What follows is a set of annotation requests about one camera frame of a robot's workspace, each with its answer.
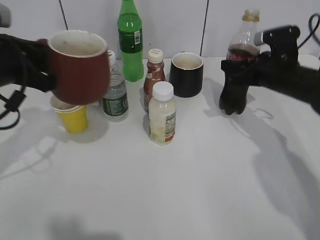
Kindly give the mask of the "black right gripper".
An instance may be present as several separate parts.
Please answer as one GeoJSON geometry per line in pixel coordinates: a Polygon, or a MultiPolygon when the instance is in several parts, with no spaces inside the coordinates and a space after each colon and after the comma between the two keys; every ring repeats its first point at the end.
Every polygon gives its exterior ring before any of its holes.
{"type": "Polygon", "coordinates": [[[220,68],[224,72],[224,86],[263,86],[308,103],[319,113],[320,72],[299,64],[299,36],[300,29],[296,25],[257,32],[254,45],[268,45],[271,52],[252,61],[222,60],[220,68]]]}

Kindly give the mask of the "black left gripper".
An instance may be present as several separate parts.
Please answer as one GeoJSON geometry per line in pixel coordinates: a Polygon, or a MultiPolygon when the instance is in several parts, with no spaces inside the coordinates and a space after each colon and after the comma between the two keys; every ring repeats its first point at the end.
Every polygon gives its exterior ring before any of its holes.
{"type": "Polygon", "coordinates": [[[49,73],[47,39],[32,41],[0,35],[0,85],[9,84],[41,92],[54,89],[54,76],[49,73]]]}

